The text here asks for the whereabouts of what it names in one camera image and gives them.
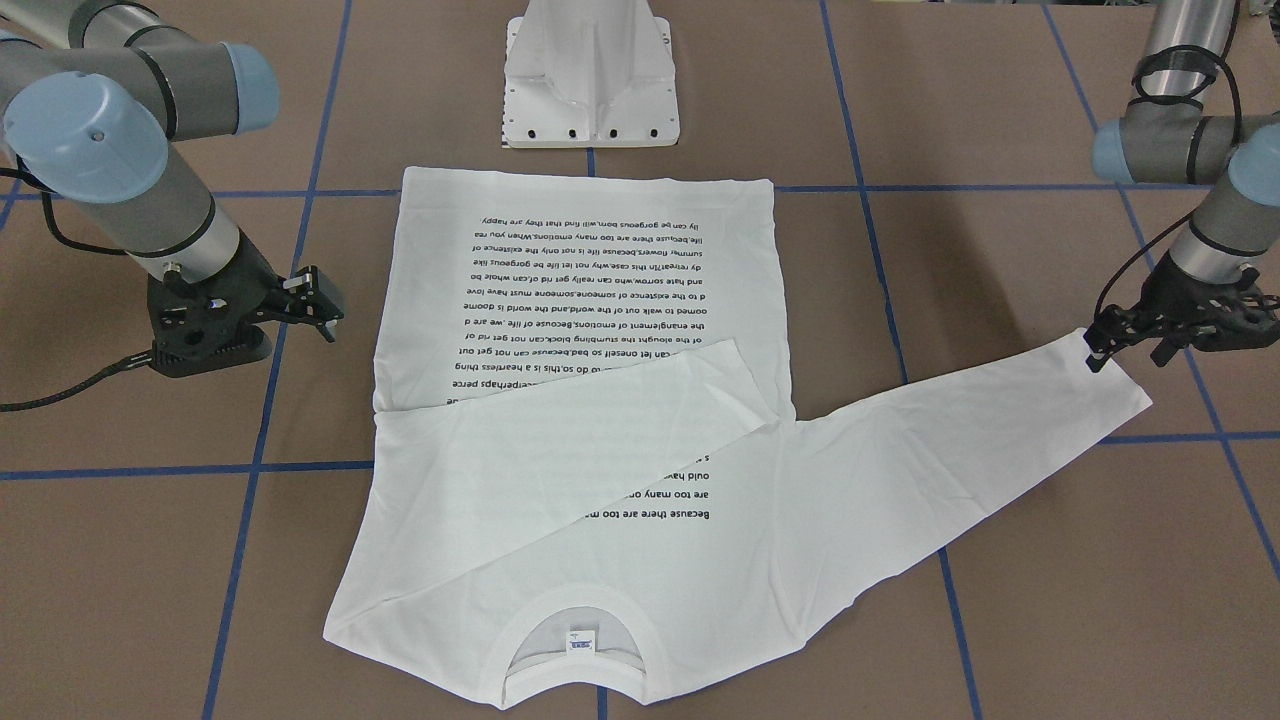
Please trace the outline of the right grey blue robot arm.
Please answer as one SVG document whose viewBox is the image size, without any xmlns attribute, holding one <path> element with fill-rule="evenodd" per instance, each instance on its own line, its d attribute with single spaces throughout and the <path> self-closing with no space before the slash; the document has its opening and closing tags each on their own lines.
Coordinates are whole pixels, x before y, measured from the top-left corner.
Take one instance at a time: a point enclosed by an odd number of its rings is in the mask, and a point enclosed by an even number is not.
<svg viewBox="0 0 1280 720">
<path fill-rule="evenodd" d="M 177 151 L 276 119 L 259 50 L 202 44 L 137 1 L 5 1 L 3 17 L 35 35 L 3 35 L 3 149 L 148 273 L 154 345 L 129 366 L 253 363 L 271 351 L 265 322 L 333 337 L 340 292 L 316 266 L 278 275 Z"/>
</svg>

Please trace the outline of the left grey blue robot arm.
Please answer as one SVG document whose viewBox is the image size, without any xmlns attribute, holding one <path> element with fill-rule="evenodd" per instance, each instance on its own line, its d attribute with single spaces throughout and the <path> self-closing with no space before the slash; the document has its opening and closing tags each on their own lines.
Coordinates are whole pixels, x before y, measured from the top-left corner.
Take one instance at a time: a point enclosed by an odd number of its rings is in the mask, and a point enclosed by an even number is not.
<svg viewBox="0 0 1280 720">
<path fill-rule="evenodd" d="M 1226 55 L 1234 1 L 1161 1 L 1123 118 L 1094 137 L 1094 173 L 1119 183 L 1208 184 L 1210 193 L 1169 229 L 1172 243 L 1133 307 L 1097 302 L 1085 332 L 1088 366 L 1157 340 L 1162 366 L 1181 348 L 1265 348 L 1279 334 L 1277 299 L 1257 284 L 1256 260 L 1279 232 L 1277 117 L 1204 113 L 1217 81 L 1236 81 Z"/>
</svg>

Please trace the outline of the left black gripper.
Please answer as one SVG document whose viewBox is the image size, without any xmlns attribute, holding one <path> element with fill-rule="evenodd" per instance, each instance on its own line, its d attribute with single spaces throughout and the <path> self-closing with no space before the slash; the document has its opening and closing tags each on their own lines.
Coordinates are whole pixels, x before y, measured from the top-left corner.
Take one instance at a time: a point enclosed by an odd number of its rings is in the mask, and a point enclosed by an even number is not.
<svg viewBox="0 0 1280 720">
<path fill-rule="evenodd" d="M 1266 348 L 1277 342 L 1277 296 L 1258 286 L 1260 272 L 1243 266 L 1239 279 L 1206 283 L 1185 273 L 1171 258 L 1160 260 L 1130 310 L 1106 306 L 1085 329 L 1091 348 L 1085 365 L 1101 373 L 1124 348 L 1157 340 L 1149 354 L 1166 366 L 1185 347 L 1199 351 Z"/>
</svg>

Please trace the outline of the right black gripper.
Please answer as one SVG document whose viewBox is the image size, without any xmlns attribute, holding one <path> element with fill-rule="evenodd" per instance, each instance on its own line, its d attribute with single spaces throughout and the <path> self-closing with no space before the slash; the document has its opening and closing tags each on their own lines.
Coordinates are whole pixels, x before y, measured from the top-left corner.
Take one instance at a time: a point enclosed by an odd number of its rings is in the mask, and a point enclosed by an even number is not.
<svg viewBox="0 0 1280 720">
<path fill-rule="evenodd" d="M 275 274 L 246 234 L 230 263 L 205 281 L 187 281 L 177 263 L 148 281 L 154 328 L 150 366 L 170 378 L 256 363 L 273 350 L 259 322 L 301 316 L 328 342 L 346 316 L 340 290 L 316 265 Z"/>
</svg>

